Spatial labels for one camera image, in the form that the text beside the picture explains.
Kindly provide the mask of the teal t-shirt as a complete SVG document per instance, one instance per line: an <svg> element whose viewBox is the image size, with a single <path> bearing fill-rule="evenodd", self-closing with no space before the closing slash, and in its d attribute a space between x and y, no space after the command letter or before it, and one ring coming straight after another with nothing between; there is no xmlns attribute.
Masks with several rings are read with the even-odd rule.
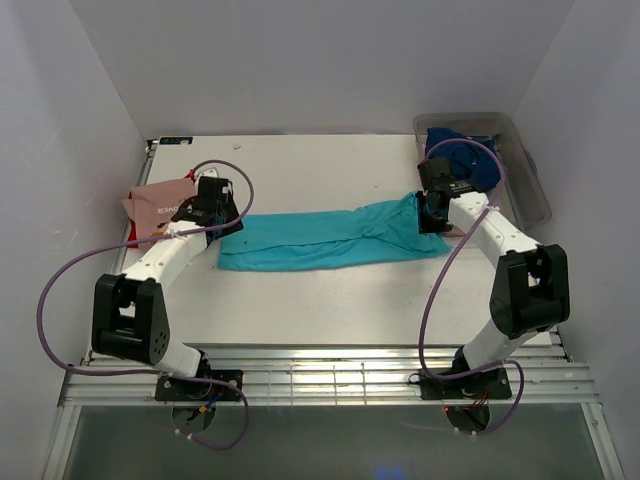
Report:
<svg viewBox="0 0 640 480"><path fill-rule="evenodd" d="M417 199L408 193L354 210L249 215L221 242L217 268L300 272L423 260L451 247L418 230Z"/></svg>

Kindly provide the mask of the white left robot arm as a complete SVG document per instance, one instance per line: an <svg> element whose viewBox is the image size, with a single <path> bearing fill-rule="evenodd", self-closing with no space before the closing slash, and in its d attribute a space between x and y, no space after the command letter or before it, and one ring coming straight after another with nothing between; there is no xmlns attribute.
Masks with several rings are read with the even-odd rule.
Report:
<svg viewBox="0 0 640 480"><path fill-rule="evenodd" d="M94 351L173 376L196 376L203 354L172 337L164 293L211 243L243 228L230 180L210 169L197 177L196 188L171 217L168 239L156 242L120 274L97 280Z"/></svg>

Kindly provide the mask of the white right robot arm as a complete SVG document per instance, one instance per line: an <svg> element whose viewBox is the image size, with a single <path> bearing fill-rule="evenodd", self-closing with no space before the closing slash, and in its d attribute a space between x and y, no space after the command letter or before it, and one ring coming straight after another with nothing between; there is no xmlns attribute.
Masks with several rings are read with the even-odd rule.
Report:
<svg viewBox="0 0 640 480"><path fill-rule="evenodd" d="M458 245L473 241L495 271L485 326L456 352L449 369L425 371L434 381L464 385L501 368L526 341L568 319L568 257L560 245L523 233L475 182L455 179L446 158L424 160L417 170L420 232L461 230Z"/></svg>

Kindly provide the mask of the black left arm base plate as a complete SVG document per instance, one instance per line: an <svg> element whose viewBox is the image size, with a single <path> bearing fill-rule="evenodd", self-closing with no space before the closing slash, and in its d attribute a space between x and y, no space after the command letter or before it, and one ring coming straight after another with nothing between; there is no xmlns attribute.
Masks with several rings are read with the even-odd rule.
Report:
<svg viewBox="0 0 640 480"><path fill-rule="evenodd" d="M160 402L203 402L217 398L219 401L236 402L240 400L238 390L243 387L242 370L210 370L206 378L214 383L177 380L161 376L156 384L154 399Z"/></svg>

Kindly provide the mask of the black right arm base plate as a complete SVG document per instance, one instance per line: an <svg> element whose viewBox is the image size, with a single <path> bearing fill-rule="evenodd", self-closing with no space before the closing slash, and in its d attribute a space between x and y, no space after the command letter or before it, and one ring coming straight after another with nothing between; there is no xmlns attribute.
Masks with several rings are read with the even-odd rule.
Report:
<svg viewBox="0 0 640 480"><path fill-rule="evenodd" d="M507 400L512 396L504 368L457 380L436 380L419 370L409 375L407 383L419 387L422 400Z"/></svg>

